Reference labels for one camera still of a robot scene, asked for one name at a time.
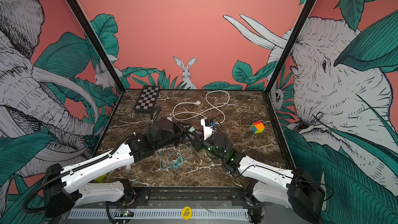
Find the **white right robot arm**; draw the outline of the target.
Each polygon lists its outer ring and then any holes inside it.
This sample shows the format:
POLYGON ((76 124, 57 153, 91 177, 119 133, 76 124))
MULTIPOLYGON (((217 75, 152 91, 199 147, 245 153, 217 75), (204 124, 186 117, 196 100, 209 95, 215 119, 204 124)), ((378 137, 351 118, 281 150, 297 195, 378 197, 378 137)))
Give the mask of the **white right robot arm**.
POLYGON ((194 148, 204 149, 212 158, 220 160, 228 173, 253 180, 247 188, 249 201, 282 205, 309 223, 323 223, 325 191, 304 169, 279 169, 259 162, 235 150, 224 134, 205 138, 188 132, 187 136, 194 148))

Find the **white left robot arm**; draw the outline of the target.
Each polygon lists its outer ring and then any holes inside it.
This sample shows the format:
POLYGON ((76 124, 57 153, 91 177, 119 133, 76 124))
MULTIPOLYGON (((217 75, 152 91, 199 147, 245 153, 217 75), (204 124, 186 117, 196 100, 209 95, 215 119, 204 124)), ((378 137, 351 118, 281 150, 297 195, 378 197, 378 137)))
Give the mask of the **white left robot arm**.
POLYGON ((67 167, 55 164, 47 169, 43 184, 27 196, 21 209, 29 214, 43 212, 45 217, 53 218, 89 203, 131 204, 136 193, 127 179, 114 183, 94 183, 93 180, 148 158, 161 148, 179 145, 190 130, 187 124, 163 117, 148 131, 129 135, 109 152, 67 167))

